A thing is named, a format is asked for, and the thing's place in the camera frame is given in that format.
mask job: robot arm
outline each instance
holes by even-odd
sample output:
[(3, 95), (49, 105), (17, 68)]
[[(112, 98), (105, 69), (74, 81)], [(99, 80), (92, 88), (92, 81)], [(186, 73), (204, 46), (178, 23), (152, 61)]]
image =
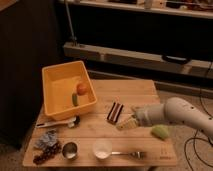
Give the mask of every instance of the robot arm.
[(213, 139), (213, 118), (178, 97), (170, 98), (164, 104), (138, 108), (131, 118), (119, 123), (117, 129), (124, 130), (156, 124), (186, 125)]

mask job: black wire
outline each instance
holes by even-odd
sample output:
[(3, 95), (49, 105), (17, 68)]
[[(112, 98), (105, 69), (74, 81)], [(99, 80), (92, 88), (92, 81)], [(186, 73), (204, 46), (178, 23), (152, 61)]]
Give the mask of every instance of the black wire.
[(184, 154), (185, 154), (185, 157), (186, 157), (186, 161), (187, 161), (187, 163), (188, 163), (190, 169), (191, 169), (192, 171), (194, 171), (194, 169), (193, 169), (191, 163), (189, 162), (188, 156), (187, 156), (187, 144), (188, 144), (191, 140), (200, 140), (200, 141), (204, 141), (204, 142), (207, 142), (207, 143), (208, 143), (208, 140), (205, 140), (205, 139), (199, 138), (199, 137), (196, 137), (196, 138), (195, 138), (195, 137), (192, 137), (192, 138), (189, 138), (188, 140), (186, 140), (186, 142), (185, 142), (185, 144), (184, 144)]
[[(203, 76), (203, 84), (204, 84), (204, 82), (205, 82), (205, 80), (206, 80), (206, 78), (207, 78), (207, 76), (208, 76), (208, 73), (209, 73), (209, 71), (210, 71), (210, 69), (211, 69), (211, 67), (212, 67), (212, 64), (213, 64), (213, 61), (210, 62), (210, 65), (209, 65), (208, 69), (207, 69), (206, 72), (204, 73), (204, 76)], [(201, 87), (200, 87), (200, 91), (199, 91), (199, 100), (200, 100), (200, 104), (201, 104), (203, 110), (206, 112), (206, 114), (209, 115), (210, 117), (212, 117), (212, 115), (208, 112), (208, 110), (206, 109), (206, 107), (205, 107), (205, 105), (204, 105), (204, 103), (203, 103), (203, 100), (202, 100), (202, 88), (201, 88)], [(207, 166), (213, 168), (213, 165), (208, 164), (206, 161), (204, 161), (204, 160), (199, 156), (199, 154), (197, 153), (197, 150), (196, 150), (195, 141), (196, 141), (196, 140), (202, 140), (202, 141), (207, 142), (208, 144), (210, 144), (212, 147), (213, 147), (213, 143), (211, 142), (210, 138), (208, 138), (208, 140), (205, 140), (205, 139), (203, 139), (203, 138), (198, 138), (198, 137), (197, 137), (197, 134), (198, 134), (198, 130), (195, 132), (194, 137), (189, 138), (188, 140), (185, 141), (185, 144), (184, 144), (184, 154), (185, 154), (186, 161), (187, 161), (187, 163), (188, 163), (190, 169), (191, 169), (192, 171), (194, 171), (194, 169), (193, 169), (193, 167), (192, 167), (192, 165), (191, 165), (191, 163), (190, 163), (190, 161), (189, 161), (189, 159), (188, 159), (188, 156), (187, 156), (187, 149), (186, 149), (186, 148), (187, 148), (187, 144), (188, 144), (191, 140), (193, 140), (193, 149), (194, 149), (194, 152), (195, 152), (197, 158), (198, 158), (202, 163), (204, 163), (205, 165), (207, 165)]]

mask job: green sponge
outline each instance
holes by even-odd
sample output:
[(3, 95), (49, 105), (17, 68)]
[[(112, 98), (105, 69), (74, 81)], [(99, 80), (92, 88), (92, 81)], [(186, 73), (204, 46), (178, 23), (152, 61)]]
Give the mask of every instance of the green sponge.
[(156, 125), (152, 127), (152, 135), (162, 140), (165, 140), (169, 137), (169, 131), (165, 125)]

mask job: wooden cutting board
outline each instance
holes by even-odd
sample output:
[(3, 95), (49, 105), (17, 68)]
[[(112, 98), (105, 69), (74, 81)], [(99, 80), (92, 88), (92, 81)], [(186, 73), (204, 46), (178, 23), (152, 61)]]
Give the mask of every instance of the wooden cutting board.
[[(93, 112), (81, 116), (78, 127), (69, 129), (58, 127), (58, 138), (64, 145), (73, 141), (78, 145), (78, 157), (68, 161), (58, 154), (46, 161), (42, 167), (93, 167), (93, 166), (174, 166), (177, 157), (170, 138), (159, 140), (150, 134), (151, 128), (139, 127), (128, 131), (118, 131), (114, 125), (106, 121), (113, 102), (124, 105), (119, 121), (132, 114), (131, 107), (159, 103), (154, 82), (152, 80), (92, 80), (98, 103)], [(48, 121), (43, 111), (37, 123)], [(34, 129), (23, 159), (24, 166), (36, 166), (33, 157), (41, 151), (33, 148), (34, 142), (48, 128)], [(110, 156), (97, 160), (92, 152), (93, 143), (99, 138), (107, 138), (112, 142), (113, 151), (145, 151), (147, 156), (138, 160), (130, 156)]]

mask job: orange plastic bin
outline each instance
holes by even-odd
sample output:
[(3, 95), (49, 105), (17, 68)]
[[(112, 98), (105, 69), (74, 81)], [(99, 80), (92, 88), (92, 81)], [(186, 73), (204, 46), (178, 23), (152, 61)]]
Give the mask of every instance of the orange plastic bin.
[[(93, 86), (83, 61), (44, 67), (42, 69), (44, 112), (54, 120), (67, 119), (91, 112), (97, 103)], [(78, 95), (78, 106), (72, 101), (79, 83), (87, 86), (84, 95)]]

